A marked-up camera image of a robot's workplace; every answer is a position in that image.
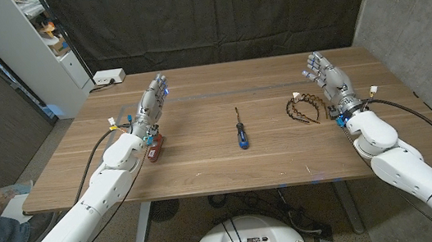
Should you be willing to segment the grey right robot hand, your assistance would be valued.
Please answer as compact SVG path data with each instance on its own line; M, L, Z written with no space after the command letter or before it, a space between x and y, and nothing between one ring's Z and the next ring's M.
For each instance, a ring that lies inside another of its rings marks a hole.
M361 111L362 101L357 98L351 80L342 69L319 52L308 56L307 68L309 70L303 71L302 75L323 89L323 94L342 116L350 118Z

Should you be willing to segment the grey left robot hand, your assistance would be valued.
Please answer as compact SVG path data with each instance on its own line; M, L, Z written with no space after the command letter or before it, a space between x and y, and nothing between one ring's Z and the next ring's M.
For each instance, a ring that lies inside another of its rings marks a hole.
M134 122L132 123L132 135L143 139L148 130L159 121L166 96L168 95L166 77L159 72L144 91L138 104Z

